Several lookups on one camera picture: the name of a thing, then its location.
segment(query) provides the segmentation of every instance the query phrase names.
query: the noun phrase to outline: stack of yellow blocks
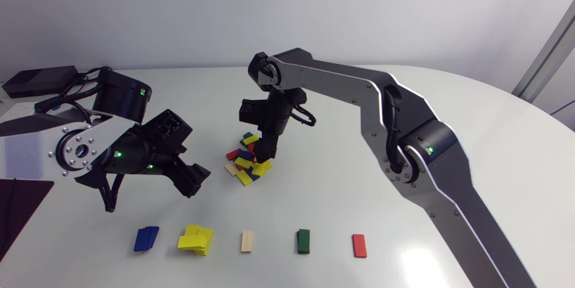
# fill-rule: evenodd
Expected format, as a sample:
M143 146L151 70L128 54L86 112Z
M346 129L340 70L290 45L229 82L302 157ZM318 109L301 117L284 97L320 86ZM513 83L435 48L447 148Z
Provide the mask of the stack of yellow blocks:
M214 231L196 224L189 224L178 241L178 249L192 250L197 255L208 255Z

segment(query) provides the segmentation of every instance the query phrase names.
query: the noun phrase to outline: white wall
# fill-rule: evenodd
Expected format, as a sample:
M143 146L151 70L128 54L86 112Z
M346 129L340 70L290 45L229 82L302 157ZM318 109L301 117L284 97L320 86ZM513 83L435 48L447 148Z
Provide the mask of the white wall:
M258 51L298 46L325 61L419 65L511 91L571 1L0 0L0 78L70 64L245 66Z

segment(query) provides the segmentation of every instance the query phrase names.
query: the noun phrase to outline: white table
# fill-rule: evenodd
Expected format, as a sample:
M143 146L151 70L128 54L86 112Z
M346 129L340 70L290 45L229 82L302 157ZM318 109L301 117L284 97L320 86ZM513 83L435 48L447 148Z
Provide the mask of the white table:
M407 66L394 74L451 125L480 196L540 287L575 283L575 135L538 108L458 75ZM243 98L266 94L244 67L121 71L149 84L150 120L170 108L194 129L181 155L212 171L186 199L160 176L126 176L116 212L97 190L59 180L2 263L12 287L390 287L470 284L425 212L386 181L359 133L359 109L308 92L314 128L291 121L275 167L243 187L225 153L256 127L238 121ZM176 248L186 224L214 230L209 255ZM138 228L160 226L154 247L132 251ZM311 254L295 233L311 230ZM253 252L241 254L243 230ZM367 259L351 235L364 234Z

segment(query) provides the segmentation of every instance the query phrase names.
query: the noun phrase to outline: red block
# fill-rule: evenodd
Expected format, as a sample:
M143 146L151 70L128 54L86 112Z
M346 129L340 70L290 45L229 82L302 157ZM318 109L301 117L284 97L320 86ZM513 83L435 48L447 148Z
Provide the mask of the red block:
M365 249L365 237L363 234L354 234L352 237L354 239L355 257L367 257L367 250Z
M242 150L242 149L234 150L234 151L228 153L228 154L226 155L226 158L228 158L228 160L232 160L234 157L236 157L236 154L237 154L240 150Z

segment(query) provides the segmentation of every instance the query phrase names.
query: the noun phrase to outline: yellow block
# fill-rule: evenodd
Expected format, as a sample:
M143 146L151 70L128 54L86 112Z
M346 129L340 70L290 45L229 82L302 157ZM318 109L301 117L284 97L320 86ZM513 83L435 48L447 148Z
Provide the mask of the yellow block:
M243 159L243 158L236 158L236 160L234 160L234 163L236 165L239 165L240 167L244 167L246 169L250 169L251 166L253 165L252 161Z
M266 172L267 172L267 170L263 167L262 164L260 164L260 163L254 163L253 164L252 175L261 177L261 176L265 175Z
M242 170L242 171L236 173L236 176L238 176L238 178L240 179L242 184L244 184L244 186L248 186L249 184L251 184L253 182L250 175L248 175L245 170Z
M214 231L212 229L201 228L199 230L199 235L206 237L207 242L206 242L206 245L204 248L195 249L194 250L195 254L197 254L197 255L208 255L208 252L210 250L210 245L212 244L213 233L214 233Z
M266 162L264 162L264 163L262 163L262 165L263 165L263 167L264 167L266 170L272 169L272 168L274 167L274 165L272 165L272 164L271 164L271 161L269 161L269 160L266 161Z
M243 142L245 145L248 145L248 144L250 144L250 143L254 143L254 142L257 141L258 139L259 139L259 136L250 136L250 137L248 137L248 138L243 139L242 142Z
M196 235L198 234L199 229L201 229L197 224L189 224L186 226L186 231L183 233L184 235Z
M196 250L204 249L208 238L205 235L184 235L178 240L178 249Z

